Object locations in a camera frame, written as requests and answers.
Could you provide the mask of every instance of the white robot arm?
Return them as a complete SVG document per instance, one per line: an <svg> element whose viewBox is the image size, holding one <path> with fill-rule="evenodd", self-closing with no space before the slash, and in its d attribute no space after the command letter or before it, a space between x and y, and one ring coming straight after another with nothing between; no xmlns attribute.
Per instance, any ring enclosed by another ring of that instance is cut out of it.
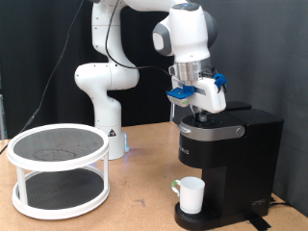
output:
<svg viewBox="0 0 308 231"><path fill-rule="evenodd" d="M189 12L174 8L174 6L182 6L183 4L191 5L188 3L189 1L185 0L90 1L94 3L92 9L93 47L99 53L106 55L109 62L79 66L75 72L75 82L92 100L95 127L103 130L110 137L111 160L122 157L127 149L125 148L125 134L121 131L120 103L109 97L107 90L127 90L135 87L139 81L138 71L115 63L107 55L105 47L110 19L115 11L108 40L109 53L118 63L134 67L126 58L121 45L120 12L125 6L140 12L170 12L169 17L154 30L153 38L157 51L163 55L175 56L175 65L170 68L173 75L173 88L180 90L185 89L186 86L193 86L196 90L187 99L191 105L198 109L211 113L217 113L224 109L224 93L222 91L218 93L218 88L214 84L215 80L202 79L202 76L199 75L206 70L205 65L210 64L206 14L203 13L201 7L197 11ZM169 32L169 44L165 44L165 37L160 34L160 25L164 25ZM171 52L167 54L165 48L168 45ZM176 98L176 95L168 97L171 102L183 106L183 99L181 101Z"/></svg>
<svg viewBox="0 0 308 231"><path fill-rule="evenodd" d="M208 49L216 36L214 19L192 3L173 6L154 29L155 49L165 56L174 55L169 69L173 90L167 94L172 103L213 114L225 109L226 89L220 87L226 86L223 80L219 83L222 76L213 73Z"/></svg>

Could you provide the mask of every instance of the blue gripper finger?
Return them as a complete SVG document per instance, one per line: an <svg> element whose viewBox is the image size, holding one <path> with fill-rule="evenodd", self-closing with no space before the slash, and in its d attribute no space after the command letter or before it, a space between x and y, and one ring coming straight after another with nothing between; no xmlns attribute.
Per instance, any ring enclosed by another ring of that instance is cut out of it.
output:
<svg viewBox="0 0 308 231"><path fill-rule="evenodd" d="M227 80L222 74L214 75L215 85L218 87L218 92L220 92L221 86L224 86L224 91L227 89Z"/></svg>

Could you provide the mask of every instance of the drip tray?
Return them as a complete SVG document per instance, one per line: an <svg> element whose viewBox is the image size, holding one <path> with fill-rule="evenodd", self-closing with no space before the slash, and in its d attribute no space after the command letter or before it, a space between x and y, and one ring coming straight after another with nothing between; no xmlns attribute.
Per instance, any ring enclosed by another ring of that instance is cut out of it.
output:
<svg viewBox="0 0 308 231"><path fill-rule="evenodd" d="M198 214L186 214L181 210L180 203L177 203L174 218L178 225L188 230L209 230L220 227L219 216L205 205Z"/></svg>
<svg viewBox="0 0 308 231"><path fill-rule="evenodd" d="M26 189L28 206L42 210L61 210L95 199L104 191L104 180L95 172L83 168L42 172L26 181Z"/></svg>

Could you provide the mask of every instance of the logo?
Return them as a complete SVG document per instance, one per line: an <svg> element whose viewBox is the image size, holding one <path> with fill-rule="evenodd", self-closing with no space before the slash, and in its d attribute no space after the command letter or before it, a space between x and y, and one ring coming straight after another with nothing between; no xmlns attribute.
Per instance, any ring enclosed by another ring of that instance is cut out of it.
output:
<svg viewBox="0 0 308 231"><path fill-rule="evenodd" d="M186 150L185 148L180 146L180 151L184 152L185 154L189 155L190 154L190 150Z"/></svg>
<svg viewBox="0 0 308 231"><path fill-rule="evenodd" d="M112 129L108 135L108 137L116 137L116 132Z"/></svg>

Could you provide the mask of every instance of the black cable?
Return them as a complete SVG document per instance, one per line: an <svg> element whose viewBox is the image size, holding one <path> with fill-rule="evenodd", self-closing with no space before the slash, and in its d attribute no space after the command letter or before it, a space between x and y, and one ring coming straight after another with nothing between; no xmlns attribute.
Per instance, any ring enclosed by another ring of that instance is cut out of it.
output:
<svg viewBox="0 0 308 231"><path fill-rule="evenodd" d="M168 72L166 72L164 69L162 69L162 68L159 67L159 66L156 66L156 65L140 66L140 67L128 66L128 65L124 65L124 64L119 63L118 61L116 61L116 60L110 55L110 53L109 53L109 51L108 51L107 43L108 43L108 37L109 37L110 29L111 29L112 23L113 23L113 18L114 18L115 12L116 12L116 7L117 7L117 5L118 5L118 1L119 1L119 0L116 1L115 8L114 8L112 17L110 18L110 21L109 21L109 27L108 27L108 32L107 32L106 42L105 42L105 47L106 47L107 55L108 55L116 64L119 64L119 65L121 65L121 66L123 66L123 67L126 67L126 68L129 68L129 69L155 68L155 69L162 70L166 75L171 76Z"/></svg>
<svg viewBox="0 0 308 231"><path fill-rule="evenodd" d="M45 94L46 94L47 89L48 89L48 87L49 87L50 81L51 81L51 79L52 79L54 73L56 72L56 70L57 70L57 68L58 68L58 66L59 66L59 64L60 64L60 62L62 61L62 59L63 59L63 57L64 57L64 53L65 53L65 50L66 50L66 47L67 47L67 43L68 43L68 39L69 39L69 34L70 34L70 31L71 31L71 28L72 28L72 26L73 26L73 24L74 24L74 22L75 22L75 20L76 20L76 18L77 18L77 16L78 16L79 11L81 10L81 8L82 8L82 6L83 6L83 4L84 4L84 1L85 1L85 0L82 0L82 1L81 1L80 6L79 6L79 8L78 8L78 11L77 11L77 13L75 14L75 16L74 16L72 22L70 23L70 27L69 27L69 29L68 29L67 36L66 36L66 41L65 41L65 44L64 44L64 49L63 49L63 51L62 51L62 53L61 53L60 58L58 59L58 62L57 62L57 64L56 64L55 68L53 69L51 75L49 76L49 79L48 79L48 82L47 82L47 84L46 84L45 90L44 90L44 92L43 92L43 94L42 94L42 97L41 97L39 106L38 106L38 108L36 109L35 113L29 118L29 120L27 121L27 123L25 124L25 126L23 127L23 129L21 129L21 131L20 131L18 134L20 134L20 133L22 133L23 131L25 131L25 130L27 129L27 127L33 122L33 120L35 119L35 117L37 116L37 114L39 113L39 110L40 110L40 108L41 108L41 105L42 105L42 102L43 102L43 100L44 100ZM6 146L1 150L0 155L7 149L7 147L8 147L8 145L6 145Z"/></svg>
<svg viewBox="0 0 308 231"><path fill-rule="evenodd" d="M291 207L293 207L292 204L287 203L287 202L282 202L282 203L271 203L269 207L271 208L271 207L276 206L276 205L285 205L285 206L291 206Z"/></svg>

